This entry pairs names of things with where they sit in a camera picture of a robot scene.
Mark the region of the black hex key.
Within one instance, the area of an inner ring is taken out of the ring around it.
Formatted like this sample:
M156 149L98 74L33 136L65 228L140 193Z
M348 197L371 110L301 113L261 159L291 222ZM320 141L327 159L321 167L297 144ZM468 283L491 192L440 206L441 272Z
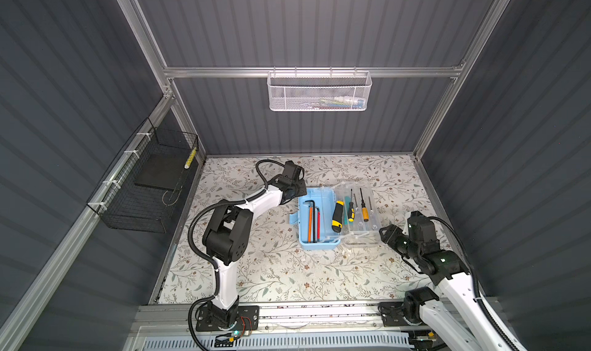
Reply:
M316 238L316 203L315 203L314 223L315 223L314 228L313 228L314 238L312 240L312 243L316 243L315 242L315 238Z

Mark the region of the orange handled screwdriver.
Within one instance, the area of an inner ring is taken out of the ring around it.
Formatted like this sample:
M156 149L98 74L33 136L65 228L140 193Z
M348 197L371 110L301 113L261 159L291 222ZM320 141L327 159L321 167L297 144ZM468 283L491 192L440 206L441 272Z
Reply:
M364 199L362 189L360 189L360 197L361 197L361 208L362 208L363 221L369 222L369 211L366 206L366 201Z

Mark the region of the small yellow black screwdriver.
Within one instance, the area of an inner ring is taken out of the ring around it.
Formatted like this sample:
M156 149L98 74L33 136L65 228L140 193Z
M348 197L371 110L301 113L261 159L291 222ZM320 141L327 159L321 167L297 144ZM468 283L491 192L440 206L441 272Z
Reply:
M350 198L347 210L347 220L349 223L353 223L355 220L355 200L354 200L354 193L352 189L350 190Z

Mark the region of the blue plastic tool box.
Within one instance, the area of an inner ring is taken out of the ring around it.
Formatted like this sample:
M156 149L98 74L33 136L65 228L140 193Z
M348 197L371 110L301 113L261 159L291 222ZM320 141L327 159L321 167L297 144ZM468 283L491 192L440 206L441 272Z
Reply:
M308 187L298 198L298 210L289 216L289 223L298 226L298 240L304 250L332 250L341 236L332 229L336 195L331 187Z

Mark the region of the yellow black ratchet screwdriver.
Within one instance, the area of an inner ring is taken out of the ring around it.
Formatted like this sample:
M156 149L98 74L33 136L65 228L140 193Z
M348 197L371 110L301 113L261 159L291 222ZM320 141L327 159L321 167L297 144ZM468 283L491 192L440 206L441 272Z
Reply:
M341 200L337 200L335 208L332 214L332 231L334 233L341 233L343 229L343 211L344 203Z

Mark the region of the red hex key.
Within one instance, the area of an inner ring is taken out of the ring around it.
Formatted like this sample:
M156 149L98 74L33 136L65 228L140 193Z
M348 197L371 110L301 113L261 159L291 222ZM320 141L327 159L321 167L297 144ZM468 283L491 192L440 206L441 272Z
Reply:
M315 238L315 242L319 243L320 242L320 237L321 236L321 212L320 212L320 208L316 208L316 238Z

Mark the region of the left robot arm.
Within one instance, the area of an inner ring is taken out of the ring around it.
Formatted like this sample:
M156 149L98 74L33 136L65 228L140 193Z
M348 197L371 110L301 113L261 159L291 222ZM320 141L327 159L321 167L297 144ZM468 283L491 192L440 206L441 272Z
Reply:
M260 160L255 170L260 177L263 163L281 166L283 172L271 179L263 179L263 187L243 200L219 201L203 235L207 257L212 260L215 274L215 294L212 306L224 312L238 306L237 263L249 243L253 221L270 209L282 206L306 195L304 169L292 160Z

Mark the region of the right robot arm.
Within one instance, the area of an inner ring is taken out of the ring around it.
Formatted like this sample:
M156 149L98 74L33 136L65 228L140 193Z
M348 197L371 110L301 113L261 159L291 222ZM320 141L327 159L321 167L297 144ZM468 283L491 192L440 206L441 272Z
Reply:
M398 312L410 326L428 326L451 350L524 350L525 346L481 292L476 271L462 249L443 249L436 235L439 217L411 212L406 229L390 224L380 229L383 243L431 284L406 291Z

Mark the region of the items in white basket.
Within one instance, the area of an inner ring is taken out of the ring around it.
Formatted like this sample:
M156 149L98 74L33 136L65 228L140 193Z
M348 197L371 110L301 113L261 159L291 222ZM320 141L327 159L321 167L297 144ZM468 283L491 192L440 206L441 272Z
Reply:
M345 110L364 110L367 100L362 97L328 97L308 100L301 104L304 108L311 109L345 109Z

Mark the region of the yellow marker in basket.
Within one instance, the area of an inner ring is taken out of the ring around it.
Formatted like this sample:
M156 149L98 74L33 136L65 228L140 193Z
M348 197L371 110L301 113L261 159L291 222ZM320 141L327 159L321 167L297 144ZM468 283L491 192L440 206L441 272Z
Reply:
M192 165L192 162L193 162L193 160L195 159L195 155L196 155L196 154L197 154L197 148L196 148L196 147L194 147L194 148L191 150L191 152L190 152L190 154L189 154L188 158L187 158L187 159L186 159L186 161L185 161L185 164L184 164L184 169L185 169L185 170L188 170L188 169L191 167L191 165Z

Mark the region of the black foam pad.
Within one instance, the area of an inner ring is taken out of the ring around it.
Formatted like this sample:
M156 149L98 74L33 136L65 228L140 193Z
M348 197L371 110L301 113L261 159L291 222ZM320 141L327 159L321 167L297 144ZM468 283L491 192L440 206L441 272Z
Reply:
M135 178L136 186L174 191L183 185L187 170L183 156L152 154Z

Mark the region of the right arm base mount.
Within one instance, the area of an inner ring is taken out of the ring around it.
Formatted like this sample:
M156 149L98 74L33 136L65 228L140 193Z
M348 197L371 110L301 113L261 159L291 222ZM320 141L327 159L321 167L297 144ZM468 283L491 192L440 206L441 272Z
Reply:
M404 301L389 301L378 303L383 325L391 326L422 326L426 323L420 317L420 307L429 305L443 305L440 301L418 302L405 299Z

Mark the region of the aluminium front rail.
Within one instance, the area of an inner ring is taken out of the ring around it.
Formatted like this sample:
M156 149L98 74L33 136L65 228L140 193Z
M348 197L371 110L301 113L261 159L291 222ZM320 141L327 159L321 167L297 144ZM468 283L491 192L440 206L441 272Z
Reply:
M242 306L259 306L260 332L277 329L332 329L345 328L393 328L401 331L430 329L428 326L383 325L378 303L402 300L347 300L291 303L246 303ZM129 338L157 333L188 335L195 330L195 315L204 304L191 307L188 304L149 305L139 308Z

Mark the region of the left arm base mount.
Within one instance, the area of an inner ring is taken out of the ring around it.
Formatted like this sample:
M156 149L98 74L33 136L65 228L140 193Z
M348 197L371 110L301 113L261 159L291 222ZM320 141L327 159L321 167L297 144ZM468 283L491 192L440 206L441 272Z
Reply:
M206 303L195 315L197 332L254 331L259 326L259 306L233 306L225 310Z

